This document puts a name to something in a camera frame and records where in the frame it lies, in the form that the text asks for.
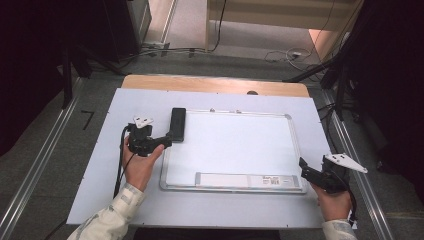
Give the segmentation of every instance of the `white table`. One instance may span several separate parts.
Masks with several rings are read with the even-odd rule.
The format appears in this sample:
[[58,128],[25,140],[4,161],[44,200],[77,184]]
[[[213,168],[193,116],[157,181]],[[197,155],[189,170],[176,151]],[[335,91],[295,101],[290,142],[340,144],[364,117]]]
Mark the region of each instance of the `white table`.
[[[117,89],[68,217],[81,224],[112,200],[120,135],[134,115],[154,118],[153,135],[165,135],[172,107],[287,113],[293,118],[301,156],[321,169],[330,153],[311,98]],[[319,228],[323,222],[311,188],[304,195],[165,191],[159,186],[163,157],[154,166],[147,198],[132,224],[193,228]]]

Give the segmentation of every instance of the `black curtain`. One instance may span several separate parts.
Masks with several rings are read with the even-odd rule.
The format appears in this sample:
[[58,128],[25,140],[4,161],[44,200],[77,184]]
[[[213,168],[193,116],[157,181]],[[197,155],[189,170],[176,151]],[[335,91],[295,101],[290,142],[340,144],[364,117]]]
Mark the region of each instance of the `black curtain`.
[[387,141],[378,149],[381,160],[411,181],[424,202],[424,4],[365,1],[364,10],[371,7],[348,54],[354,94]]
[[63,87],[60,42],[44,6],[23,0],[0,8],[0,156]]

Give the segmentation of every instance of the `handheld controller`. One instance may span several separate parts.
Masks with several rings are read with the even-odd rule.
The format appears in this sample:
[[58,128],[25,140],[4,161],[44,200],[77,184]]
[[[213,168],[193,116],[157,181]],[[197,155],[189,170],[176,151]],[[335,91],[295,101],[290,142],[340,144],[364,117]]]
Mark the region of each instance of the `handheld controller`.
[[301,176],[329,194],[347,191],[349,188],[349,169],[331,162],[325,156],[322,161],[322,171],[320,172],[309,167],[306,161],[300,158]]
[[128,138],[128,147],[131,152],[147,157],[160,144],[165,148],[172,146],[172,131],[168,132],[164,137],[152,138],[152,125],[145,125],[138,128],[136,124],[128,124],[127,131],[130,132]]

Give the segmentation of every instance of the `label sticker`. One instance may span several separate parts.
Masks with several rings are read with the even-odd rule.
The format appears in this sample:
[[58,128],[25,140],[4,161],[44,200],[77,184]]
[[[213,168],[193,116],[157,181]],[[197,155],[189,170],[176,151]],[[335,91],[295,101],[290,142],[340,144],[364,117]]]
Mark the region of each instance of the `label sticker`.
[[278,176],[262,176],[264,185],[281,185],[281,179]]

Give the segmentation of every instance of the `white clip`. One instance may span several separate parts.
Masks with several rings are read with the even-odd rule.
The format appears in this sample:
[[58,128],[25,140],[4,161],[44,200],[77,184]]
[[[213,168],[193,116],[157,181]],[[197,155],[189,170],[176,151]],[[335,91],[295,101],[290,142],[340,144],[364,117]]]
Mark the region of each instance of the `white clip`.
[[153,118],[134,117],[134,123],[137,128],[143,128],[153,122]]
[[343,154],[327,154],[327,155],[325,155],[325,158],[332,161],[333,163],[340,165],[340,166],[343,166],[345,168],[349,168],[349,169],[356,170],[356,171],[363,172],[363,173],[368,172],[368,170],[366,168],[359,165],[359,163],[355,162],[355,160],[353,160],[352,158],[347,156],[345,153],[343,153]]

